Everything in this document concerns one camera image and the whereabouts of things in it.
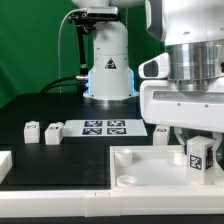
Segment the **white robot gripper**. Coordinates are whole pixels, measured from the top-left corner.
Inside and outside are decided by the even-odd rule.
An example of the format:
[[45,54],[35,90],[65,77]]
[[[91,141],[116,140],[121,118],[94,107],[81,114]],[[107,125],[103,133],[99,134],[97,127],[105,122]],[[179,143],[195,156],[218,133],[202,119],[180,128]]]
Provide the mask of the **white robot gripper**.
[[190,139],[188,129],[213,132],[213,157],[219,162],[224,151],[224,76],[212,79],[206,92],[180,92],[168,79],[169,72],[167,53],[139,66],[142,118],[149,124],[175,127],[184,154]]

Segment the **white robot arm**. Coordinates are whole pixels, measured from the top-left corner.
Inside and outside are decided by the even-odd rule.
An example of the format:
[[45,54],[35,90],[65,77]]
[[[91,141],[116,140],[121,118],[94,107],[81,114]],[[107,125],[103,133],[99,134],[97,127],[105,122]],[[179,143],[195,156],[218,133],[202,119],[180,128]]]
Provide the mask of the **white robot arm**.
[[94,30],[94,65],[84,98],[132,97],[127,30],[110,18],[143,5],[149,35],[165,52],[142,63],[138,93],[148,124],[224,133],[224,0],[71,0]]

